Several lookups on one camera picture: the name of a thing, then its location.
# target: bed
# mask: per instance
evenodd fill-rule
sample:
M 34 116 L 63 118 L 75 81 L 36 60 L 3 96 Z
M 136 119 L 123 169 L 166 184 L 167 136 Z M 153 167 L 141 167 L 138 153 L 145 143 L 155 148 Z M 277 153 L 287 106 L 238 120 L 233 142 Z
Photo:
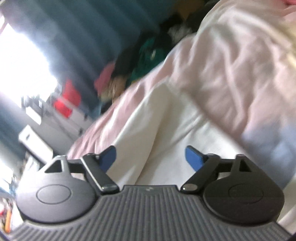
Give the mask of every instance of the bed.
M 194 173 L 184 158 L 192 145 L 224 158 L 244 153 L 281 188 L 291 186 L 295 11 L 279 0 L 219 1 L 198 32 L 130 86 L 68 158 L 114 145 L 117 160 L 107 174 L 119 186 L 181 185 Z

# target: pink blanket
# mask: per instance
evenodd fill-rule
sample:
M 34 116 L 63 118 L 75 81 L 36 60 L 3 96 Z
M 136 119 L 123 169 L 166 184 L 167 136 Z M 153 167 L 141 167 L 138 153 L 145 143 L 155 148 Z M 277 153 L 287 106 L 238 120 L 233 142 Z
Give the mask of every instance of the pink blanket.
M 284 187 L 296 167 L 294 19 L 294 9 L 277 0 L 221 0 L 198 33 L 127 89 L 68 157 L 110 146 L 145 95 L 168 76 Z

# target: pink hat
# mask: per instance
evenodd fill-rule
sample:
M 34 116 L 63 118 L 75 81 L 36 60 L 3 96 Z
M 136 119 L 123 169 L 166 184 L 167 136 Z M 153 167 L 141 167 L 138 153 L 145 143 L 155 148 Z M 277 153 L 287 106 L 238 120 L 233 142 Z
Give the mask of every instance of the pink hat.
M 108 86 L 114 67 L 115 62 L 108 63 L 100 73 L 100 76 L 94 81 L 94 88 L 97 90 L 98 95 Z

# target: ribbed gray surface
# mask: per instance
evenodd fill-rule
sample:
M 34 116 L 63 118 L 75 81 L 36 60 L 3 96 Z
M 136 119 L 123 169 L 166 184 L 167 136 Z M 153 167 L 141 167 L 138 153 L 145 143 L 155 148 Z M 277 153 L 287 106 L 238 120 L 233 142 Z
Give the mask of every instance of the ribbed gray surface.
M 126 186 L 119 194 L 100 198 L 74 222 L 56 227 L 25 222 L 10 235 L 21 241 L 286 241 L 289 237 L 276 223 L 257 227 L 224 223 L 197 196 L 181 194 L 175 186 Z

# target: orange object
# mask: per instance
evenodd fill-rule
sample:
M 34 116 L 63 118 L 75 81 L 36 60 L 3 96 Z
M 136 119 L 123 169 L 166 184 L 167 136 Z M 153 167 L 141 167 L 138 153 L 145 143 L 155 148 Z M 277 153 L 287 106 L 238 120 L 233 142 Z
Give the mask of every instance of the orange object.
M 8 234 L 10 233 L 10 222 L 11 222 L 11 210 L 8 209 L 6 214 L 6 220 L 5 220 L 5 228 L 4 228 L 5 232 Z
M 74 106 L 79 106 L 81 102 L 81 95 L 75 89 L 71 80 L 67 80 L 65 84 L 65 88 L 62 93 L 62 97 L 71 102 Z M 69 118 L 72 114 L 72 109 L 68 108 L 61 99 L 57 99 L 57 101 L 53 104 L 53 107 L 60 112 L 64 117 Z

